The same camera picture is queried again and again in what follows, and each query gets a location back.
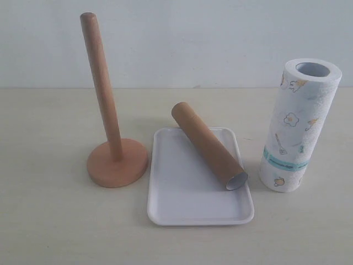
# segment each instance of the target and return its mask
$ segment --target kitchen roll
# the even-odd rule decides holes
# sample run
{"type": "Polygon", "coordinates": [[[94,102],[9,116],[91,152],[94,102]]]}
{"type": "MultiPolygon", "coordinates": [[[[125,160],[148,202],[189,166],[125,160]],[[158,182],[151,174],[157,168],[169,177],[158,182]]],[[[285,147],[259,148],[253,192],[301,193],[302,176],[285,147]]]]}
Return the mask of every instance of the kitchen roll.
{"type": "Polygon", "coordinates": [[[337,66],[322,60],[285,64],[259,172],[270,189],[299,187],[341,77],[337,66]]]}

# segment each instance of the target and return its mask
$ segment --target brown cardboard tube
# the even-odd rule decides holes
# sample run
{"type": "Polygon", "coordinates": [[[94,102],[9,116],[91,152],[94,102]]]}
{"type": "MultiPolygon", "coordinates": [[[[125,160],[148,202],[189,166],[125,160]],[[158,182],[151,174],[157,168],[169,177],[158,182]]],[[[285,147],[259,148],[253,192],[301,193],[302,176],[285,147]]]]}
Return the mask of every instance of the brown cardboard tube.
{"type": "Polygon", "coordinates": [[[226,189],[234,190],[245,183],[248,174],[188,103],[175,105],[172,116],[226,189]]]}

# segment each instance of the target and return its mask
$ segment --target round wooden base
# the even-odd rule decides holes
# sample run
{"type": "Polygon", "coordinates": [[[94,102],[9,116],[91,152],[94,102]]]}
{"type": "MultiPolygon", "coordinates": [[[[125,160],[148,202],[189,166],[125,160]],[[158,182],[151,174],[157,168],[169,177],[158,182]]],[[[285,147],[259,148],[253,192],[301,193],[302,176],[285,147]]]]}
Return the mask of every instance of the round wooden base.
{"type": "Polygon", "coordinates": [[[131,139],[121,139],[124,158],[115,162],[111,159],[109,143],[96,147],[87,160],[91,179],[106,188],[129,185],[138,180],[146,171],[148,156],[146,148],[131,139]]]}

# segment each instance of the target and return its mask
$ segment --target teal stripe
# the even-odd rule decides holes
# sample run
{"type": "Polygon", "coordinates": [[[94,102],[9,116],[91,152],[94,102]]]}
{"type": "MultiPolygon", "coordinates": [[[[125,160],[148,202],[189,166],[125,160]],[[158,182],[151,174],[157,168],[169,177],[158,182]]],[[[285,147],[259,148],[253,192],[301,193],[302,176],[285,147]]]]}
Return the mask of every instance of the teal stripe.
{"type": "Polygon", "coordinates": [[[289,163],[283,160],[279,160],[276,157],[274,157],[273,155],[271,155],[269,153],[269,151],[267,150],[266,146],[264,148],[264,158],[274,167],[281,169],[281,170],[285,170],[285,171],[299,171],[302,170],[303,168],[305,168],[308,164],[309,161],[303,162],[303,163],[299,163],[299,164],[294,164],[294,163],[289,163]]]}

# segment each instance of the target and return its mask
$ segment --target rectangular tray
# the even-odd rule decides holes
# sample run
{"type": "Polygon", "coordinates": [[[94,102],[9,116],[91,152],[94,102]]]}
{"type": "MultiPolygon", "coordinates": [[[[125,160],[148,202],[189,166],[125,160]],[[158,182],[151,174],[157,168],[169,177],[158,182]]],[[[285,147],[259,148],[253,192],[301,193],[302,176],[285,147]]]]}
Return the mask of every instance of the rectangular tray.
{"type": "MultiPolygon", "coordinates": [[[[234,132],[210,130],[239,161],[234,132]]],[[[154,134],[147,203],[148,217],[157,225],[238,225],[254,216],[248,182],[226,190],[180,128],[154,134]]]]}

